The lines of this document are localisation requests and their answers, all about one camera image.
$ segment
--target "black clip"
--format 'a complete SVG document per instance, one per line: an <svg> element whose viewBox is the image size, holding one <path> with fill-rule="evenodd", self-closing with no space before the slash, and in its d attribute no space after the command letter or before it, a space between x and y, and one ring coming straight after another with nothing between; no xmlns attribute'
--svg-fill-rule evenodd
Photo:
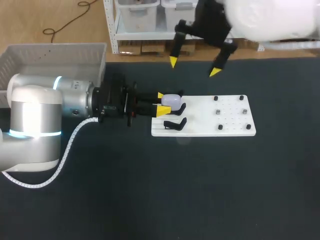
<svg viewBox="0 0 320 240"><path fill-rule="evenodd" d="M182 119L180 123L174 123L172 121L164 121L163 125L164 125L164 129L181 131L182 129L184 129L186 123L187 123L187 118L185 117L184 119Z"/></svg>
<svg viewBox="0 0 320 240"><path fill-rule="evenodd" d="M181 114L184 112L184 110L186 109L187 107L187 104L186 103L183 103L180 107L179 110L176 110L176 111L171 111L170 112L170 115L176 115L176 116L181 116Z"/></svg>

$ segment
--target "black cable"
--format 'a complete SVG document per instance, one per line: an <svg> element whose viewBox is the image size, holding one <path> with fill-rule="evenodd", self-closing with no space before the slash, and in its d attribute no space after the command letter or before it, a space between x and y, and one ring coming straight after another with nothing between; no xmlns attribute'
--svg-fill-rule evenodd
<svg viewBox="0 0 320 240"><path fill-rule="evenodd" d="M96 1L98 0L94 0L92 2L87 2L87 1L80 1L78 2L78 6L79 7L85 7L87 6L87 9L85 10L84 13L80 14L79 16L77 16L76 18L72 19L71 21L69 21L66 25L64 25L63 27L61 27L59 30L55 31L53 28L46 28L42 31L43 34L45 35L52 35L51 37L51 43L54 42L54 38L55 38L55 35L56 33L60 32L62 29L64 29L66 26L68 26L69 24L71 24L72 22L74 22L75 20L77 20L78 18L81 18L83 15L85 15L89 10L90 10L90 7L91 7L91 4L94 4Z"/></svg>

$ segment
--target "yellow fingertip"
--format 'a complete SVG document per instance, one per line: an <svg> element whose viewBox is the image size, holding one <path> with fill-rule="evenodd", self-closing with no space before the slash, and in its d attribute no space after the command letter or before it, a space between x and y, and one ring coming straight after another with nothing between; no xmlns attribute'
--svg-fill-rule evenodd
<svg viewBox="0 0 320 240"><path fill-rule="evenodd" d="M171 66L172 66L173 69L175 68L175 65L176 65L177 61L178 61L177 57L170 56L170 63L171 63Z"/></svg>
<svg viewBox="0 0 320 240"><path fill-rule="evenodd" d="M219 73L219 72L221 72L221 71L222 71L222 69L214 67L214 68L212 69L212 72L210 73L210 77L216 75L217 73Z"/></svg>
<svg viewBox="0 0 320 240"><path fill-rule="evenodd" d="M156 117L160 117L165 114L171 113L171 107L170 106L157 106L156 108Z"/></svg>

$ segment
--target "floor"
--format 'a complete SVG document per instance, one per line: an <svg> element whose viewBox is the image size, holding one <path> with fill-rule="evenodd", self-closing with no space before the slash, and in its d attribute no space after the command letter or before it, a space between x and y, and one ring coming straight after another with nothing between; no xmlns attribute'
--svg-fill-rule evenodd
<svg viewBox="0 0 320 240"><path fill-rule="evenodd" d="M79 7L80 0L0 0L0 53L8 45L25 43L49 43L50 35L43 29L58 30L71 19L83 13L86 7ZM54 38L55 43L109 43L104 4L98 0L89 12L68 25ZM182 56L183 61L212 61L217 49L200 46L192 56ZM314 57L309 51L265 51L239 49L230 59L266 59ZM112 54L108 48L108 62L166 62L168 57L123 56Z"/></svg>

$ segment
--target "cable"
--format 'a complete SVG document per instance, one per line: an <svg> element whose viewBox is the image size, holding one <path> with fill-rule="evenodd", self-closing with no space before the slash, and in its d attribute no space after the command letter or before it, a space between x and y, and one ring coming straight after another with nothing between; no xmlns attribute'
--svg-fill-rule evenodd
<svg viewBox="0 0 320 240"><path fill-rule="evenodd" d="M74 18L74 19L72 19L71 21L69 21L66 25L64 25L63 27L61 27L61 28L60 28L59 30L57 30L57 31L55 31L53 28L46 28L46 29L44 29L44 30L42 31L42 33L43 33L44 35L52 35L52 37L51 37L51 43L53 43L53 42L54 42L54 38L55 38L55 36L56 36L56 34L57 34L58 32L60 32L62 29L64 29L66 26L68 26L69 24L71 24L72 22L74 22L75 20L77 20L78 18L81 18L83 15L85 15L85 14L90 10L91 4L94 4L96 1L98 1L98 0L94 0L94 1L92 1L92 2L87 2L87 1L80 1L80 2L78 2L77 5L78 5L79 7L85 7L85 6L87 6L87 9L85 10L84 13L80 14L80 15L77 16L76 18Z"/></svg>
<svg viewBox="0 0 320 240"><path fill-rule="evenodd" d="M61 172L65 162L66 162L66 159L68 157L68 154L69 154L69 150L71 148L71 145L78 133L78 131L86 124L88 123L97 123L98 122L98 118L97 117L92 117L92 118L88 118L86 120L83 120L82 122L79 123L78 126L76 126L76 128L73 130L72 134L71 134L71 137L69 139L69 142L66 146L66 149L64 151L64 154L63 154L63 157L62 157L62 160L58 166L58 168L56 169L55 173L52 175L52 177L50 177L47 181L43 182L43 183L40 183L40 184L27 184L27 183L24 183L24 182L21 182L21 181L18 181L17 179L13 178L12 176L10 176L7 172L3 171L3 175L9 179L11 182L21 186L21 187L24 187L24 188L28 188L28 189L40 189L40 188L43 188L45 186L47 186L48 184L52 183L56 177L59 175L59 173Z"/></svg>

